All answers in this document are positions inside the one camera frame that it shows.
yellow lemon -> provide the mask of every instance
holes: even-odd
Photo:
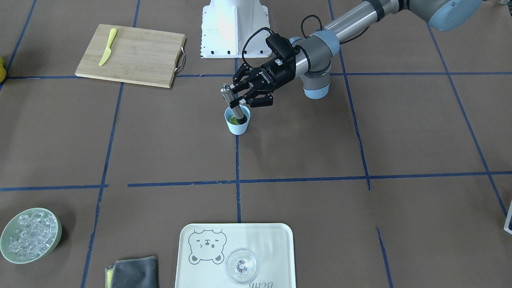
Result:
[[[5,79],[5,69],[4,69],[4,60],[2,60],[2,58],[0,57],[0,83],[2,83],[2,81],[4,81]]]

yellow knife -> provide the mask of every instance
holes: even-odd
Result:
[[[116,37],[116,34],[117,34],[116,28],[110,29],[109,41],[106,43],[105,52],[103,53],[103,57],[101,58],[101,61],[99,62],[100,66],[103,66],[103,64],[105,64],[107,59],[109,59],[110,54],[112,54],[112,50],[110,50],[110,46],[112,45],[112,42],[114,41],[114,38]]]

bowl of ice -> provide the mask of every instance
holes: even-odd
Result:
[[[9,221],[0,237],[0,251],[15,264],[26,264],[47,256],[62,234],[60,221],[44,208],[25,210]]]

metal handle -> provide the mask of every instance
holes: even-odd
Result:
[[[183,55],[183,57],[180,57],[181,64],[178,65],[176,68],[174,68],[174,72],[176,72],[176,71],[178,71],[178,69],[182,68],[183,65],[185,64],[185,60],[187,59],[187,56],[185,55],[185,50],[183,49],[183,47],[181,47],[181,54]]]

green bowl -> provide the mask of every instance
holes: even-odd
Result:
[[[9,238],[16,233],[16,230],[21,230],[23,228],[22,225],[18,223],[18,217],[22,214],[30,215],[34,212],[45,212],[50,215],[53,215],[57,220],[57,234],[53,239],[52,245],[44,253],[42,253],[41,255],[34,259],[22,260],[16,254],[9,252]],[[2,255],[4,256],[5,259],[7,259],[7,261],[12,262],[14,264],[26,264],[34,262],[50,254],[50,252],[52,252],[55,249],[55,247],[60,241],[61,234],[62,226],[60,225],[60,221],[57,218],[57,216],[55,216],[55,214],[53,214],[50,210],[44,208],[31,208],[19,213],[14,218],[12,218],[11,221],[9,221],[9,223],[7,223],[7,226],[5,226],[4,231],[2,232],[2,236],[0,237],[0,252],[2,252]]]

